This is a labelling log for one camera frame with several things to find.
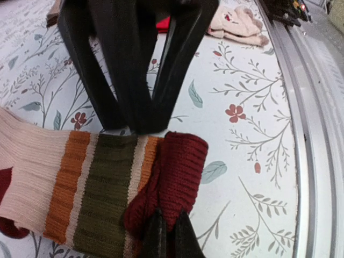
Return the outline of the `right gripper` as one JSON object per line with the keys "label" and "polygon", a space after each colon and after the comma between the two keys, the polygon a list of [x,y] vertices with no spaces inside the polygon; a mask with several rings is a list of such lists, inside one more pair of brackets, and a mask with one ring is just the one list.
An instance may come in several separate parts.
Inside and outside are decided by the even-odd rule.
{"label": "right gripper", "polygon": [[91,49],[89,37],[141,43],[156,40],[158,22],[169,18],[159,70],[152,94],[140,100],[134,120],[136,134],[158,133],[168,127],[184,78],[218,1],[62,1],[58,28],[103,128],[118,130],[127,123]]}

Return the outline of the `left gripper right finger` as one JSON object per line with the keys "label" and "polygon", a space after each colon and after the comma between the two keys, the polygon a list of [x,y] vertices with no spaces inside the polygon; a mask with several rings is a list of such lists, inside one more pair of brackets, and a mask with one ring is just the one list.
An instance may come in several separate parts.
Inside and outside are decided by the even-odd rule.
{"label": "left gripper right finger", "polygon": [[181,210],[175,225],[175,257],[205,258],[185,210]]}

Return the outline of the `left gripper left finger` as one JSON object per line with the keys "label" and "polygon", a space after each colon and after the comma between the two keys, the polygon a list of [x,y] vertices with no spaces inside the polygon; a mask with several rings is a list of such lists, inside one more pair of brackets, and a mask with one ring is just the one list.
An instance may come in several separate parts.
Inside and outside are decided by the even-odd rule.
{"label": "left gripper left finger", "polygon": [[167,227],[159,208],[152,215],[141,249],[141,257],[167,257]]}

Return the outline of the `striped beige knit sock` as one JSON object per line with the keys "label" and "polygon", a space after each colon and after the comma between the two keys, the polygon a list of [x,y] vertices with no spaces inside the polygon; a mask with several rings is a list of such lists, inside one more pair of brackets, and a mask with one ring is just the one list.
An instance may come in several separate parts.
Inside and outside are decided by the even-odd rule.
{"label": "striped beige knit sock", "polygon": [[167,257],[195,203],[208,144],[187,133],[126,137],[47,130],[1,110],[1,233],[41,234],[93,257],[141,257],[159,208]]}

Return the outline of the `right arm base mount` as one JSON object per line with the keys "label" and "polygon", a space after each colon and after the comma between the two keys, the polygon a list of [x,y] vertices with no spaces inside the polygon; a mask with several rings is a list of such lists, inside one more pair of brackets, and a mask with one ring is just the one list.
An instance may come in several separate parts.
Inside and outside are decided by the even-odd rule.
{"label": "right arm base mount", "polygon": [[314,23],[306,1],[263,0],[260,3],[269,20],[298,27],[301,27],[300,21]]}

